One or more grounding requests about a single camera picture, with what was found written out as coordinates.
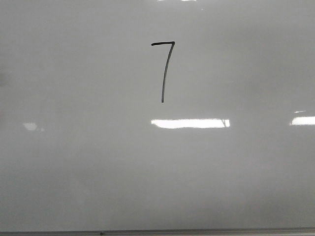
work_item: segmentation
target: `handwritten number 7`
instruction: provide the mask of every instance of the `handwritten number 7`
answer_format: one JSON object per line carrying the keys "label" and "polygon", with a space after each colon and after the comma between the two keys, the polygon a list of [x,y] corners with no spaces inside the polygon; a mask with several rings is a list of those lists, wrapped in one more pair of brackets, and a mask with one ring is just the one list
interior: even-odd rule
{"label": "handwritten number 7", "polygon": [[163,88],[162,88],[162,103],[163,103],[163,102],[164,102],[164,91],[165,91],[166,73],[167,73],[167,68],[168,68],[169,59],[171,58],[171,54],[172,54],[172,51],[173,51],[175,42],[174,42],[174,41],[171,41],[171,42],[159,42],[159,43],[153,43],[153,44],[151,44],[151,46],[161,45],[161,44],[172,44],[171,49],[169,50],[169,53],[168,53],[168,57],[167,57],[167,61],[166,61],[166,66],[165,66],[165,71],[164,71]]}

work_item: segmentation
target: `black marker writing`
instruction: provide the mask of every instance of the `black marker writing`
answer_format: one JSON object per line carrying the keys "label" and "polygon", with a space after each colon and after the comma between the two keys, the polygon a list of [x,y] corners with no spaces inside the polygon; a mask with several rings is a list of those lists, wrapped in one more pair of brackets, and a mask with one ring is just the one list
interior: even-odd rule
{"label": "black marker writing", "polygon": [[164,91],[165,91],[166,73],[167,73],[167,68],[168,68],[169,59],[171,58],[171,54],[172,54],[172,51],[173,51],[175,42],[174,42],[174,41],[171,41],[171,42],[159,42],[159,43],[153,43],[153,44],[151,44],[151,46],[161,45],[161,44],[172,44],[171,49],[169,50],[169,53],[168,53],[168,57],[167,57],[167,61],[166,61],[166,66],[165,66],[165,71],[164,71],[163,88],[162,88],[162,103],[163,103],[163,102],[164,102]]}

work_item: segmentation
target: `white surface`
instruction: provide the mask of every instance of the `white surface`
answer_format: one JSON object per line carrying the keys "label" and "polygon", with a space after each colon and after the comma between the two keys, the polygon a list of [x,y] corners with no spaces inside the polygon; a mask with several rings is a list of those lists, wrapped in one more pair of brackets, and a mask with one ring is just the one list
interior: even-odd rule
{"label": "white surface", "polygon": [[314,12],[1,0],[0,231],[314,226]]}

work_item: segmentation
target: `number 7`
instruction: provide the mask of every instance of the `number 7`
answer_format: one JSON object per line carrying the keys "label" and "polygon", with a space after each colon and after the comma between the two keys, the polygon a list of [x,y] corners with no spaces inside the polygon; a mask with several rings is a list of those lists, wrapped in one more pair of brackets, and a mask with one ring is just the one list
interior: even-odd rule
{"label": "number 7", "polygon": [[166,61],[166,66],[165,66],[165,71],[164,71],[163,88],[162,88],[162,103],[163,103],[163,102],[164,102],[164,91],[165,91],[166,73],[167,73],[167,68],[168,68],[169,59],[171,58],[171,54],[172,54],[172,51],[173,51],[175,42],[174,42],[174,41],[171,41],[171,42],[159,42],[159,43],[153,43],[153,44],[151,44],[151,46],[161,45],[161,44],[172,44],[171,49],[169,50],[169,53],[168,53],[168,57],[167,57],[167,61]]}

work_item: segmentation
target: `whiteboard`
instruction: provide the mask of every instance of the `whiteboard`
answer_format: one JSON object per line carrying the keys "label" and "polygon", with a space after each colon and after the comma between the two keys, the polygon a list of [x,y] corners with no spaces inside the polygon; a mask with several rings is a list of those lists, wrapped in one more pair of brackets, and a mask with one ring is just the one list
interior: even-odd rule
{"label": "whiteboard", "polygon": [[313,226],[314,12],[1,0],[0,231]]}

